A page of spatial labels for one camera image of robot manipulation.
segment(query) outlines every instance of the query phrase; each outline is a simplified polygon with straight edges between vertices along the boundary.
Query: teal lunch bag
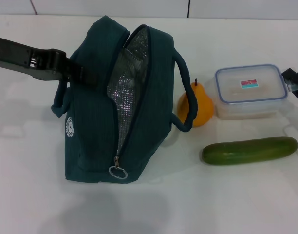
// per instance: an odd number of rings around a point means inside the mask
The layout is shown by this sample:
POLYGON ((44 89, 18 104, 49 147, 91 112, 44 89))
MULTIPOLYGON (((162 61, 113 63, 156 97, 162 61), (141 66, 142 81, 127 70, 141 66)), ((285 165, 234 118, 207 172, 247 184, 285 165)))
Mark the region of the teal lunch bag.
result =
POLYGON ((52 111, 67 113, 67 180, 136 181, 172 123, 183 132, 191 129, 197 100, 169 34, 141 25, 129 37, 126 28, 103 17, 70 59, 98 74, 98 86, 59 83, 52 111), (172 113, 175 62, 189 102, 184 124, 172 113))

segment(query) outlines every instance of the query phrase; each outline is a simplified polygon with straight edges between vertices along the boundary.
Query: cucumber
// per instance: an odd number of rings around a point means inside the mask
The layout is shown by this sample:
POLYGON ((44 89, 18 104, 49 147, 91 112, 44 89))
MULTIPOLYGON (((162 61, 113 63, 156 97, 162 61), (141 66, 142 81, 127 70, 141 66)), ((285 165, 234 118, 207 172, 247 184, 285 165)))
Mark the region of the cucumber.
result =
POLYGON ((297 148, 297 141, 288 136, 216 143, 203 149, 202 160, 211 165, 261 162, 289 156, 297 148))

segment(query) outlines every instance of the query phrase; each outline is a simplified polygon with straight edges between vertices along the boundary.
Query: silver foil lining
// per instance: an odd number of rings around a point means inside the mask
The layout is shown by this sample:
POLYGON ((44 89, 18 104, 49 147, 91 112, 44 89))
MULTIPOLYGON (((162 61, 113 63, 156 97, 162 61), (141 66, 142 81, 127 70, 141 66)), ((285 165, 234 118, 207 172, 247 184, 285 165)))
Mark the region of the silver foil lining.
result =
POLYGON ((119 152, 126 138, 136 106, 143 91, 148 66, 148 34, 141 29, 119 53, 107 94, 116 103, 119 125, 119 152))

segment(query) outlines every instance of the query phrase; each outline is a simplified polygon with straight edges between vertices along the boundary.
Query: zipper pull ring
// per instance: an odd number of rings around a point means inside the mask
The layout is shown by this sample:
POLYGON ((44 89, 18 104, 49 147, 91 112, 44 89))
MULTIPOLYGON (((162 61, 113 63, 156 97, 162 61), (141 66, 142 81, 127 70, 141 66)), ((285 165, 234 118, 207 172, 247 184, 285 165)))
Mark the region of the zipper pull ring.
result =
POLYGON ((120 167, 118 156, 114 157, 114 166, 109 167, 108 171, 109 171, 110 175, 112 175, 113 177, 115 177, 117 179, 126 179, 128 177, 128 173, 123 168, 120 167), (119 176, 119 175, 116 175, 115 173, 113 173, 114 171, 118 172, 118 170, 123 172, 124 176, 119 176))

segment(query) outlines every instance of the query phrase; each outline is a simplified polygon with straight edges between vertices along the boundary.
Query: blue container lid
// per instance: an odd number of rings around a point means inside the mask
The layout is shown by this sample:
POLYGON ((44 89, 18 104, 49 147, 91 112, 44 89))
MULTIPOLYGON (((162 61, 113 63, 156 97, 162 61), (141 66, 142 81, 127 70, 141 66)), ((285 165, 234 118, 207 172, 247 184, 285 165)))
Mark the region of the blue container lid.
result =
POLYGON ((226 104, 279 100, 288 94, 279 69, 271 64, 223 68, 215 80, 219 98, 226 104))

